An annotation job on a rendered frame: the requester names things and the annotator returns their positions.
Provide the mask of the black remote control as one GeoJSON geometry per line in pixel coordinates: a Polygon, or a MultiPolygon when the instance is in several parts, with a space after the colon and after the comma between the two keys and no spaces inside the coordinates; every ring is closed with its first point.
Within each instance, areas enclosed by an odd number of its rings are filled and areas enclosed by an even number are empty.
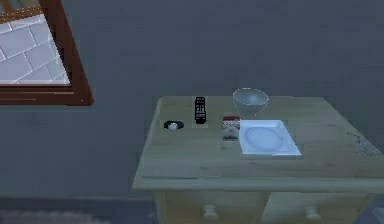
{"type": "Polygon", "coordinates": [[[206,123],[206,110],[205,110],[205,98],[195,98],[195,122],[197,124],[206,123]]]}

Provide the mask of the black and white wristwatch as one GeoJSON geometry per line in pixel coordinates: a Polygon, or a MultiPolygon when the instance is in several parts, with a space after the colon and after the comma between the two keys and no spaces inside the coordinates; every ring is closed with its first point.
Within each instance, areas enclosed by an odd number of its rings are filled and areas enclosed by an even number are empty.
{"type": "Polygon", "coordinates": [[[164,127],[170,131],[176,131],[178,129],[182,129],[184,127],[184,123],[182,121],[168,120],[164,123],[164,127]]]}

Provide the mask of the red and white small box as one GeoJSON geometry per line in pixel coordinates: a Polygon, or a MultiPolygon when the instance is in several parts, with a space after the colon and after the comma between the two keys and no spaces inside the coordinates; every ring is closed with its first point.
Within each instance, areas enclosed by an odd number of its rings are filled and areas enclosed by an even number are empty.
{"type": "Polygon", "coordinates": [[[238,116],[226,116],[222,121],[222,137],[224,140],[237,139],[239,137],[240,118],[238,116]]]}

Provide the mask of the pale wooden chest of drawers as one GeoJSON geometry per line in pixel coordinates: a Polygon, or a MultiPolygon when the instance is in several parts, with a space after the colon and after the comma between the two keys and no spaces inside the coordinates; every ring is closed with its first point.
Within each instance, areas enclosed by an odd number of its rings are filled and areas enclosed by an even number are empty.
{"type": "Polygon", "coordinates": [[[384,155],[321,97],[271,97],[262,119],[282,120],[301,155],[245,155],[222,138],[236,109],[206,100],[194,121],[191,96],[159,99],[133,187],[153,192],[160,224],[352,224],[384,194],[384,155]],[[168,120],[184,127],[170,131],[168,120]]]}

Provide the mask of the grey bowl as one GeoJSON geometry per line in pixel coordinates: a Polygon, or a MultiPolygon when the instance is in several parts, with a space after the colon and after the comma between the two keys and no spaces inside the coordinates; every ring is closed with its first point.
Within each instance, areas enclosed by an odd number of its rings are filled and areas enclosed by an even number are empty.
{"type": "Polygon", "coordinates": [[[269,97],[266,93],[254,88],[240,88],[232,94],[233,104],[243,114],[256,114],[263,110],[269,97]]]}

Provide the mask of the white square plate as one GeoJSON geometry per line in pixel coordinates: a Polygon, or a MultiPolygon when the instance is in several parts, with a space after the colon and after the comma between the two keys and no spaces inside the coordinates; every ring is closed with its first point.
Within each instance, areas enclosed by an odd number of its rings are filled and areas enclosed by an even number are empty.
{"type": "Polygon", "coordinates": [[[282,120],[241,120],[239,144],[245,155],[301,155],[282,120]]]}

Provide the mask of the brown framed window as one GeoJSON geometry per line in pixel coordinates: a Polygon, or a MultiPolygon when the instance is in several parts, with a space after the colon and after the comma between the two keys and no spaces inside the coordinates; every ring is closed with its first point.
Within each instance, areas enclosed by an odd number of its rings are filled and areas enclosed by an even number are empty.
{"type": "Polygon", "coordinates": [[[61,0],[0,0],[0,105],[90,106],[61,0]]]}

